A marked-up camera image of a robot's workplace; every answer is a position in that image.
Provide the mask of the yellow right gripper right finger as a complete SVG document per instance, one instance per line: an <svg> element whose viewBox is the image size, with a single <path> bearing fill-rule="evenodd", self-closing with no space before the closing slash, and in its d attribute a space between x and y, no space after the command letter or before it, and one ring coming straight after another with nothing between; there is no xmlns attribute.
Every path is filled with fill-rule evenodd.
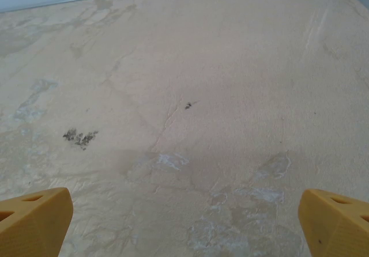
<svg viewBox="0 0 369 257"><path fill-rule="evenodd" d="M369 257L369 202L308 189L299 222L312 257Z"/></svg>

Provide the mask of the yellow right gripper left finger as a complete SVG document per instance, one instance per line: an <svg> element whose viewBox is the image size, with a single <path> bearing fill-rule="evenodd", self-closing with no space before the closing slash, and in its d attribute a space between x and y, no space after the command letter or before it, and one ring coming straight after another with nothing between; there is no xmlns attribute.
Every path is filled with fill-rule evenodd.
<svg viewBox="0 0 369 257"><path fill-rule="evenodd" d="M0 257L58 257L72 216L66 187L0 201Z"/></svg>

